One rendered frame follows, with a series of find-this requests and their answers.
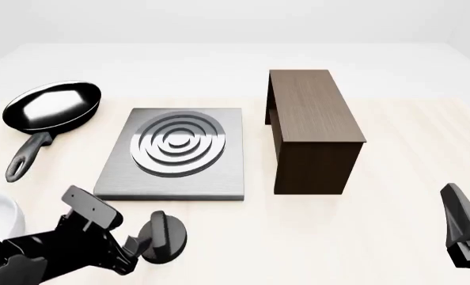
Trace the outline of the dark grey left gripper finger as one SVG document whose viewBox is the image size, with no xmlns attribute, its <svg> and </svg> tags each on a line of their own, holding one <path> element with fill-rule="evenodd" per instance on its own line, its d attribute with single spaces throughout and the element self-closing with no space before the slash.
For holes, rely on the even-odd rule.
<svg viewBox="0 0 470 285">
<path fill-rule="evenodd" d="M 139 258 L 151 245 L 152 237 L 128 236 L 123 251 L 128 259 Z"/>
</svg>

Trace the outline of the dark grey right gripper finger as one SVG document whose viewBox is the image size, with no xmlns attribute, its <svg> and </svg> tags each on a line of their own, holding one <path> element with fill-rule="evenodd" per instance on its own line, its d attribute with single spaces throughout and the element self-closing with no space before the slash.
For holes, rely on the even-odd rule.
<svg viewBox="0 0 470 285">
<path fill-rule="evenodd" d="M 454 183 L 448 183 L 440 194 L 446 218 L 445 246 L 470 241 L 469 199 Z"/>
</svg>

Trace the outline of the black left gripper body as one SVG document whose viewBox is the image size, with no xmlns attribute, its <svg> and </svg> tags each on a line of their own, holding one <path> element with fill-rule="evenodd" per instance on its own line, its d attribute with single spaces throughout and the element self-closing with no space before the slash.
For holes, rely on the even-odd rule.
<svg viewBox="0 0 470 285">
<path fill-rule="evenodd" d="M 98 267 L 113 270 L 119 275 L 128 275 L 133 272 L 138 258 L 128 259 L 115 238 L 107 230 L 101 232 L 101 241 L 98 242 Z"/>
</svg>

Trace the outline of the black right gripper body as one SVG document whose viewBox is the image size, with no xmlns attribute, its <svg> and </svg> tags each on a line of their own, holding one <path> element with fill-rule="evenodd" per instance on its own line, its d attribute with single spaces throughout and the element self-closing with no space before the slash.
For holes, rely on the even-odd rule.
<svg viewBox="0 0 470 285">
<path fill-rule="evenodd" d="M 456 268 L 470 269 L 470 238 L 446 238 L 446 249 Z"/>
</svg>

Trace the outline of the round black stove knob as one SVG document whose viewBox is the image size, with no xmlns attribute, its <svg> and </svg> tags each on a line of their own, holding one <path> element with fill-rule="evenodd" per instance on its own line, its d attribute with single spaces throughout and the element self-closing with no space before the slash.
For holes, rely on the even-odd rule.
<svg viewBox="0 0 470 285">
<path fill-rule="evenodd" d="M 139 239 L 150 239 L 142 258 L 151 264 L 164 264 L 177 258 L 187 244 L 187 230 L 176 217 L 155 211 L 138 233 Z"/>
</svg>

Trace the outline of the flat grey stove plate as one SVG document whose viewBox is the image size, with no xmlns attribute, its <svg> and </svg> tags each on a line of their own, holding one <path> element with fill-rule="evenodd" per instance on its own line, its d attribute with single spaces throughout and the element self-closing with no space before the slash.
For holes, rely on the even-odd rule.
<svg viewBox="0 0 470 285">
<path fill-rule="evenodd" d="M 133 108 L 93 189 L 109 201 L 242 201 L 240 108 Z"/>
</svg>

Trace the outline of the white bowl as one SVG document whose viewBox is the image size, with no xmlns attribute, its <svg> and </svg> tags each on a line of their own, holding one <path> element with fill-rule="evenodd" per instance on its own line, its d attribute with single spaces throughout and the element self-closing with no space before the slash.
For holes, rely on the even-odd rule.
<svg viewBox="0 0 470 285">
<path fill-rule="evenodd" d="M 0 194 L 0 241 L 25 235 L 25 216 L 18 204 Z"/>
</svg>

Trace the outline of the black frying pan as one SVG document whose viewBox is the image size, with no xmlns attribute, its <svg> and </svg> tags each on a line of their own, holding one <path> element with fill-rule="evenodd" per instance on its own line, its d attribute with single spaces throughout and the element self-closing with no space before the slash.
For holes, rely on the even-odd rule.
<svg viewBox="0 0 470 285">
<path fill-rule="evenodd" d="M 97 112 L 101 95 L 92 82 L 69 80 L 30 89 L 8 103 L 2 113 L 4 123 L 31 137 L 13 156 L 6 181 L 20 180 L 40 148 L 50 146 L 57 135 L 87 123 Z"/>
</svg>

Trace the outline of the dark brown wooden cabinet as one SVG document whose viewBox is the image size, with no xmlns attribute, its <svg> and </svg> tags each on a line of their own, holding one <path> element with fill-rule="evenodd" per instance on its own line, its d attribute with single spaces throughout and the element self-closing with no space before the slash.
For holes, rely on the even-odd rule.
<svg viewBox="0 0 470 285">
<path fill-rule="evenodd" d="M 366 138 L 329 70 L 270 70 L 277 195 L 343 193 Z"/>
</svg>

